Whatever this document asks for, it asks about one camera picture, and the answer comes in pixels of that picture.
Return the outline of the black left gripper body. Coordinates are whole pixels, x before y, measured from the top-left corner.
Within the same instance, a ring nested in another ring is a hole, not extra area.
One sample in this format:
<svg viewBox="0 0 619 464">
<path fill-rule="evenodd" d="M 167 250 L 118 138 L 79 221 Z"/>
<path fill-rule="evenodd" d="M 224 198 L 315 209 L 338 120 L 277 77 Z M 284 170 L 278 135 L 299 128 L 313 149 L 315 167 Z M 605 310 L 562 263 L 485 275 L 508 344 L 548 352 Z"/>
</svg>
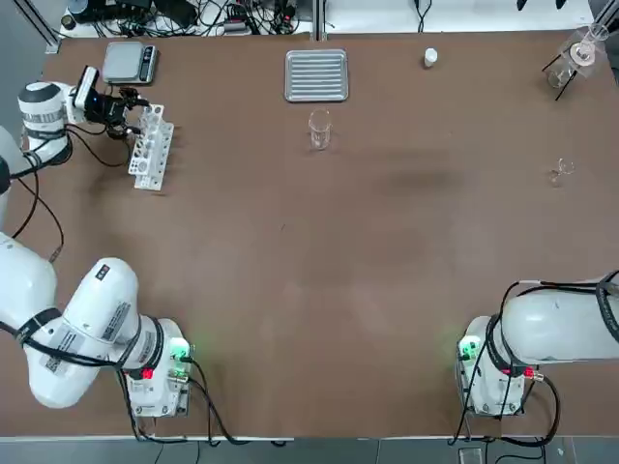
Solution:
<svg viewBox="0 0 619 464">
<path fill-rule="evenodd" d="M 108 128 L 126 125 L 126 102 L 123 97 L 90 91 L 85 101 L 85 119 Z"/>
</svg>

